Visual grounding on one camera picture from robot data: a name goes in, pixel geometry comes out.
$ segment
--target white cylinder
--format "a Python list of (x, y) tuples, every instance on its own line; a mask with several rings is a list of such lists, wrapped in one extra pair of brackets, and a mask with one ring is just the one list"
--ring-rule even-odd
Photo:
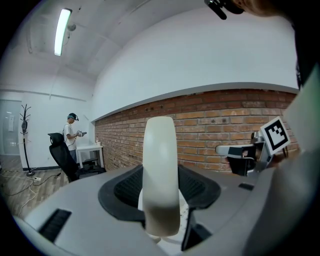
[(146, 232), (173, 236), (180, 227), (177, 138), (171, 117), (147, 121), (143, 141), (142, 205)]

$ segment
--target grey panel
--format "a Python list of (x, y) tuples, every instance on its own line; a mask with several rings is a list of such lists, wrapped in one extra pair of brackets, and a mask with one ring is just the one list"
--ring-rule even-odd
[[(165, 256), (167, 254), (149, 238), (139, 222), (119, 221), (109, 215), (99, 203), (100, 187), (132, 168), (121, 168), (74, 181), (40, 204), (25, 221), (38, 231), (56, 209), (67, 210), (72, 214), (55, 244), (68, 252), (76, 255)], [(217, 182), (222, 191), (217, 201), (208, 209), (193, 212), (196, 221), (213, 235), (183, 254), (212, 255), (216, 251), (232, 255), (233, 249), (243, 247), (255, 219), (258, 218), (272, 170), (263, 172), (260, 176), (262, 179), (255, 185), (257, 180), (248, 177), (195, 167), (190, 169)], [(253, 191), (238, 187), (243, 182), (255, 185)]]

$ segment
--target fluorescent light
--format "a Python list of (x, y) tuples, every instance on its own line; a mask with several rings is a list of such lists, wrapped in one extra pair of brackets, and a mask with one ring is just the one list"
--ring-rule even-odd
[(55, 32), (54, 55), (61, 56), (62, 46), (65, 38), (65, 32), (66, 32), (66, 28), (67, 28), (67, 24), (68, 24), (71, 12), (72, 10), (70, 9), (61, 10), (58, 25), (56, 27), (56, 32)]

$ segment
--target glass door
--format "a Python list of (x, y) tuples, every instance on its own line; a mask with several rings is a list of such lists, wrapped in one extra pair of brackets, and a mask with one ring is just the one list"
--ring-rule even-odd
[(0, 100), (0, 155), (19, 156), (21, 102)]

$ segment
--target wooden floor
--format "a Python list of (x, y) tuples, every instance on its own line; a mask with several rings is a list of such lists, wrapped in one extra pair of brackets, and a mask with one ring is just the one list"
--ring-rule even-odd
[[(60, 169), (34, 170), (35, 175), (32, 176), (32, 178), (27, 177), (27, 172), (22, 171), (20, 156), (1, 155), (0, 161), (2, 165), (2, 171), (0, 172), (0, 192), (13, 215), (17, 216), (21, 212), (19, 215), (20, 218), (24, 218), (43, 200), (69, 183), (64, 172), (62, 172), (59, 177), (56, 177), (56, 175), (61, 172)], [(41, 181), (33, 183), (33, 177), (41, 178)], [(47, 178), (48, 180), (45, 183), (39, 185)], [(17, 195), (13, 195), (23, 189), (26, 190)]]

